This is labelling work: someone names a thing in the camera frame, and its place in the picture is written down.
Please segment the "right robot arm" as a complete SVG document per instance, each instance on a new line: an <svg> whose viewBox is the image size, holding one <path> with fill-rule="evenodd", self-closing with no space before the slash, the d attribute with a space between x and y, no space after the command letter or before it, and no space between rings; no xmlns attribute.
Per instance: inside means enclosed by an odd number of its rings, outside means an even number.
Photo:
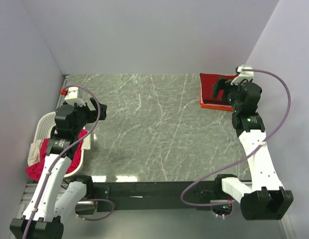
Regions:
<svg viewBox="0 0 309 239"><path fill-rule="evenodd" d="M237 85L230 79L219 78L212 88L212 97L221 99L233 109L232 125L248 156L252 185L248 187L237 177L220 174L216 177L213 192L224 199L230 195L240 204L246 220L280 220L294 200L286 190L274 168L262 118L256 112L262 89L244 80Z"/></svg>

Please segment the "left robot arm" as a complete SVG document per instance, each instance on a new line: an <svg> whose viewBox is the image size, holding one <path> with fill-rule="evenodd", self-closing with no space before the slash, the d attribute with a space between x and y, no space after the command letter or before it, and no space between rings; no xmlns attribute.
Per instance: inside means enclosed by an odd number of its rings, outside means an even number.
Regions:
<svg viewBox="0 0 309 239"><path fill-rule="evenodd" d="M54 127L47 143L43 170L30 203L21 218L12 219L10 231L17 239L60 239L64 223L77 203L95 195L90 176L78 176L61 197L58 196L65 174L74 159L88 123L97 124L106 118L107 106L90 98L87 103L63 103L55 111Z"/></svg>

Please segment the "red t-shirt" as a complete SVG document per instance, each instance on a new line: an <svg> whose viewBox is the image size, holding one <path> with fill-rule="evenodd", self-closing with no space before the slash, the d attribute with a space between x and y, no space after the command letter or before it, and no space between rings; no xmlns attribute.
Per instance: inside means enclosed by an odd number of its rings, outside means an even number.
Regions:
<svg viewBox="0 0 309 239"><path fill-rule="evenodd" d="M216 103L216 102L222 102L227 103L229 102L222 101L221 95L223 93L223 90L219 92L219 95L217 99L212 98L212 87L217 82L218 78L226 78L226 79L234 79L237 75L219 75L219 74L206 74L206 73L200 73L200 80L201 80L201 89L203 90L203 102L205 104L207 103Z"/></svg>

